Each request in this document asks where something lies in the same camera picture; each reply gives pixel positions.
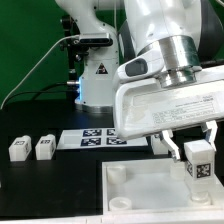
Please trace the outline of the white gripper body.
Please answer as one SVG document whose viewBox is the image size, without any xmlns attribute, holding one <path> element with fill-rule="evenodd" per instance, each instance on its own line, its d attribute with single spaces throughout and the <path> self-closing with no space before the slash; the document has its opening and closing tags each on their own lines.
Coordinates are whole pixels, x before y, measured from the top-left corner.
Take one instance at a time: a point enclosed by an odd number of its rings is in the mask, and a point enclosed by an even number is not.
<svg viewBox="0 0 224 224">
<path fill-rule="evenodd" d="M 224 65 L 204 69 L 195 83 L 171 89 L 154 78 L 123 84 L 116 90 L 113 117 L 122 140 L 224 120 Z"/>
</svg>

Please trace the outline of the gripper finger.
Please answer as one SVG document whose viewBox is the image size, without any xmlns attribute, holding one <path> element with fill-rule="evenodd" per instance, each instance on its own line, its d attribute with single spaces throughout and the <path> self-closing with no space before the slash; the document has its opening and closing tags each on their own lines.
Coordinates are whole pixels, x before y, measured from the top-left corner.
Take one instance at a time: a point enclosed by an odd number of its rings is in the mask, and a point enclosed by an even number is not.
<svg viewBox="0 0 224 224">
<path fill-rule="evenodd" d="M 172 140 L 173 132 L 171 130 L 163 130 L 159 133 L 159 138 L 161 143 L 168 149 L 171 153 L 171 156 L 175 162 L 181 161 L 181 154 L 179 151 L 179 147 Z"/>
<path fill-rule="evenodd" d="M 218 126 L 215 120 L 207 121 L 202 124 L 202 131 L 205 134 L 205 140 L 216 149 L 215 139 L 217 134 Z"/>
</svg>

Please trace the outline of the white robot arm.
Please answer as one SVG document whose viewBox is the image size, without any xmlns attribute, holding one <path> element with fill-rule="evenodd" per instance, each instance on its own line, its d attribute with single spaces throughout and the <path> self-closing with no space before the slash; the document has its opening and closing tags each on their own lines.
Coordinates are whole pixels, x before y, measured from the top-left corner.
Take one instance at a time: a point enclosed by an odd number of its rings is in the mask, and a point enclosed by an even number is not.
<svg viewBox="0 0 224 224">
<path fill-rule="evenodd" d="M 208 142 L 224 119 L 224 65 L 202 68 L 223 28 L 208 0 L 55 0 L 87 49 L 77 109 L 110 112 L 119 138 L 157 135 L 175 160 L 176 130 L 202 126 Z"/>
</svg>

